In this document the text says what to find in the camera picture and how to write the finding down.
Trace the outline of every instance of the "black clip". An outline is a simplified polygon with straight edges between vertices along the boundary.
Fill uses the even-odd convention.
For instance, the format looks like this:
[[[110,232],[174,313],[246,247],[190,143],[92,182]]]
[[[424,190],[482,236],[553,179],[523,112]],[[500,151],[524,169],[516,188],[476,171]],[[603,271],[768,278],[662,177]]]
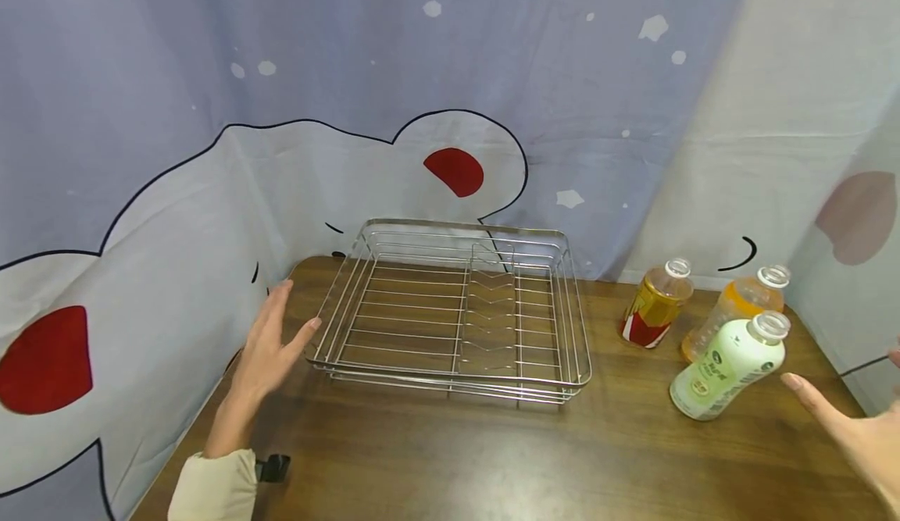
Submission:
[[[266,461],[256,460],[256,479],[261,482],[280,484],[287,477],[287,469],[291,466],[288,455],[269,455]]]

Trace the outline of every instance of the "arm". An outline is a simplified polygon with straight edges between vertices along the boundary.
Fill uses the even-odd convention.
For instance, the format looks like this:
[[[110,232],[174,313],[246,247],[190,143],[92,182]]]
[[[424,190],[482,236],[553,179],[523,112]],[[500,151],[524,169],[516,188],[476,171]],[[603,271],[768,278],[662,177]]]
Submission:
[[[900,367],[900,349],[891,349],[887,356]],[[900,519],[900,399],[877,418],[852,419],[831,406],[809,380],[791,373],[782,374],[781,380],[836,440],[849,463],[894,517]]]
[[[202,454],[190,457],[174,490],[170,521],[249,521],[256,497],[255,455],[249,449],[256,411],[278,389],[320,325],[304,324],[288,344],[280,333],[292,283],[262,304],[237,363],[231,389],[216,411]]]

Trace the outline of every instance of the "white bottle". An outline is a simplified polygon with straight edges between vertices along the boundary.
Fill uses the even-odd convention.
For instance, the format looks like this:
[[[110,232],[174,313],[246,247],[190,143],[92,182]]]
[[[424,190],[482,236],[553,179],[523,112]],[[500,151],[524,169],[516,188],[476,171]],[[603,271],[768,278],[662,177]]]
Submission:
[[[781,367],[789,330],[790,320],[774,310],[728,322],[669,386],[675,406],[692,419],[716,419],[748,385]]]

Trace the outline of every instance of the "plastic bottle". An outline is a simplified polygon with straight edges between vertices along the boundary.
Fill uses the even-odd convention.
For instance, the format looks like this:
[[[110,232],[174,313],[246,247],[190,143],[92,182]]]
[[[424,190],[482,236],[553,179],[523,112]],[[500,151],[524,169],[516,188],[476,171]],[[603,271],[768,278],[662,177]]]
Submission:
[[[748,385],[777,371],[785,359],[781,342],[790,320],[766,310],[752,320],[736,319],[722,326],[703,358],[681,371],[669,396],[688,418],[717,418]]]
[[[719,328],[733,319],[751,319],[764,310],[782,312],[783,289],[789,282],[790,272],[785,266],[759,267],[755,277],[732,280],[719,295],[705,324],[682,340],[681,355],[688,362],[697,361]]]
[[[634,301],[622,320],[622,337],[642,348],[655,348],[694,294],[688,279],[691,262],[674,257],[664,266],[653,267],[638,286]]]

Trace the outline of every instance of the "dish rack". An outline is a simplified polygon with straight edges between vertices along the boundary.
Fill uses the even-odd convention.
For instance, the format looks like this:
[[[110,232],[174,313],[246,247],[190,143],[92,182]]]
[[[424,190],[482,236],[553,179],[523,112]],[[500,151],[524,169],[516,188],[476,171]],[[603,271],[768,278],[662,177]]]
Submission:
[[[568,402],[591,379],[562,232],[372,219],[307,359],[337,380]]]

